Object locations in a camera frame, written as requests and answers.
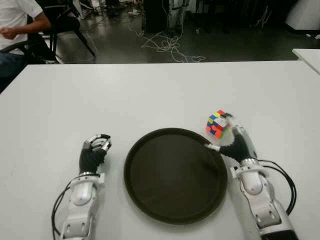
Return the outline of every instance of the person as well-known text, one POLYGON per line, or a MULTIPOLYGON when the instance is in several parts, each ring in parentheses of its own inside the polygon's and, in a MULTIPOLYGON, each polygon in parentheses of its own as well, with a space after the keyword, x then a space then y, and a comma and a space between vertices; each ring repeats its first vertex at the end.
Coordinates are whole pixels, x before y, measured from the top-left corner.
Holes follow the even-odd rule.
MULTIPOLYGON (((50 28, 50 21, 35 0, 0 0, 0 50, 26 41, 28 34, 50 28), (28 16, 34 19, 30 24, 27 24, 28 16)), ((19 49, 10 53, 0 52, 0 81, 12 81, 25 65, 24 54, 19 49)))

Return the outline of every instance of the white shirt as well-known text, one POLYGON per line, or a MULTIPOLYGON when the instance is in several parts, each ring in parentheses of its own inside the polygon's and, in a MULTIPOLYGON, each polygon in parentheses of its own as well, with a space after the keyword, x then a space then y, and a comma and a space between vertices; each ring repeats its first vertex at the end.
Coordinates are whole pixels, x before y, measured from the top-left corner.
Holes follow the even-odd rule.
MULTIPOLYGON (((0 29, 23 27, 27 24, 28 15, 35 18, 42 12, 35 0, 0 0, 0 29)), ((27 34, 19 34, 13 40, 5 39, 0 34, 0 50, 27 39, 27 34)), ((11 53, 23 54, 20 50, 11 53)))

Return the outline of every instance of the person's arm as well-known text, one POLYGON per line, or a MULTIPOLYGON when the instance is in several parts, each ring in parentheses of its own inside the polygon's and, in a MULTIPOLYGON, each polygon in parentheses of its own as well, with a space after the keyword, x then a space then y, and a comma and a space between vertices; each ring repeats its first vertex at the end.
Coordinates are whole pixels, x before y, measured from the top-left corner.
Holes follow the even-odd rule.
POLYGON ((0 28, 0 34, 2 34, 5 39, 13 40, 19 34, 34 34, 50 28, 51 23, 46 15, 42 12, 34 18, 34 22, 28 25, 0 28))

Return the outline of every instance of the white cable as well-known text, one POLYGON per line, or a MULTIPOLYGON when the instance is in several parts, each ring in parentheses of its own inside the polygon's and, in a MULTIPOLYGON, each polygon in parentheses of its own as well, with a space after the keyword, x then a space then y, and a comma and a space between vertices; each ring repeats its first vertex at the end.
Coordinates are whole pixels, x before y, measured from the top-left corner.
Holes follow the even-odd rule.
MULTIPOLYGON (((167 13, 167 11, 165 10, 164 7, 164 3, 163 0, 161 0, 161 5, 162 5, 162 9, 165 12, 165 15, 167 17, 167 26, 168 26, 168 21, 169 21, 169 15, 167 13)), ((145 36, 142 36, 141 34, 139 34, 137 31, 132 30, 130 27, 130 24, 128 25, 128 29, 131 32, 134 32, 139 38, 143 38, 146 39, 146 42, 141 46, 141 48, 150 48, 150 49, 155 49, 158 53, 165 53, 165 52, 170 52, 171 53, 171 57, 172 59, 176 62, 176 63, 189 63, 189 59, 191 60, 191 62, 193 63, 199 63, 203 60, 206 59, 206 57, 204 56, 186 56, 183 53, 181 53, 178 48, 180 48, 180 44, 178 43, 178 41, 180 40, 180 38, 183 35, 183 29, 184 29, 184 21, 182 21, 181 24, 181 34, 179 37, 174 36, 172 38, 168 37, 163 31, 158 32, 156 35, 154 35, 151 38, 147 38, 145 36), (160 37, 160 38, 164 38, 165 40, 161 41, 161 45, 158 45, 154 39, 160 37), (181 56, 184 60, 177 60, 174 55, 179 55, 181 56)))
MULTIPOLYGON (((89 31, 93 30, 94 28, 97 28, 101 23, 104 23, 104 22, 108 22, 108 19, 107 19, 106 17, 103 17, 102 20, 100 20, 100 21, 98 21, 96 24, 90 26, 90 27, 88 28, 88 30, 85 32, 85 34, 87 35, 87 37, 91 40, 92 45, 94 46, 95 54, 97 54, 99 51, 98 51, 98 49, 97 49, 97 47, 96 47, 96 45, 95 45, 95 42, 94 42, 93 38, 89 35, 89 31)), ((60 56, 57 55, 57 54, 56 54, 56 56, 57 56, 58 58, 60 58, 62 61, 65 62, 65 60, 64 60, 62 57, 60 57, 60 56)), ((90 62, 90 61, 94 60, 95 58, 96 58, 96 57, 93 56, 93 57, 91 57, 91 58, 88 59, 88 60, 78 60, 78 61, 66 62, 65 64, 85 63, 85 62, 90 62)))
POLYGON ((83 7, 85 7, 86 9, 93 10, 92 7, 86 5, 86 4, 82 3, 82 2, 80 2, 80 5, 83 6, 83 7))

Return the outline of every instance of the black cable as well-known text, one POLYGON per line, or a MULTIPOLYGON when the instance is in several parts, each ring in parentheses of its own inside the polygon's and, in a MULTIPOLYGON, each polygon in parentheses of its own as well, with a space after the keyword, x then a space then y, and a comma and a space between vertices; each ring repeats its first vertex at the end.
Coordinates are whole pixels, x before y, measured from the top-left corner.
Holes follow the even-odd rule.
POLYGON ((273 170, 276 170, 278 171, 280 174, 282 174, 284 176, 284 178, 287 180, 288 184, 289 184, 289 187, 290 187, 290 190, 291 190, 291 199, 290 199, 290 203, 289 203, 289 206, 286 210, 286 213, 289 215, 292 210, 294 209, 295 207, 295 204, 296 204, 296 201, 297 201, 297 189, 296 189, 296 185, 294 183, 294 181, 292 180, 292 178, 286 173, 286 171, 280 167, 277 163, 273 162, 273 161, 269 161, 269 160, 259 160, 260 162, 267 162, 267 163, 271 163, 271 164, 274 164, 275 166, 277 166, 278 168, 275 168, 273 166, 268 166, 268 165, 263 165, 263 167, 266 167, 266 168, 270 168, 270 169, 273 169, 273 170))
POLYGON ((270 160, 259 160, 260 162, 267 162, 267 163, 271 163, 271 164, 274 164, 276 165, 279 169, 281 169, 283 171, 283 173, 287 176, 288 180, 290 181, 290 188, 292 188, 292 190, 294 191, 294 195, 293 195, 293 201, 292 201, 292 204, 290 206, 290 209, 289 209, 289 213, 292 212, 292 210, 294 209, 295 207, 295 204, 296 204, 296 201, 297 201, 297 189, 296 189, 296 185, 294 183, 294 181, 292 180, 292 178, 286 173, 286 171, 281 167, 279 166, 276 162, 274 161, 270 161, 270 160))
POLYGON ((58 234, 59 236, 61 235, 61 233, 59 232, 59 230, 56 227, 56 221, 55 221, 55 217, 56 217, 56 212, 66 194, 66 192, 70 189, 70 184, 73 180, 78 179, 78 178, 82 178, 82 177, 88 177, 88 176, 96 176, 99 177, 99 174, 86 174, 86 175, 82 175, 82 176, 76 176, 75 178, 73 178, 64 188, 64 190, 60 193, 60 195, 57 197, 57 199, 54 202, 53 208, 52 208, 52 214, 51 214, 51 227, 52 227, 52 237, 53 240, 56 240, 56 234, 58 234))

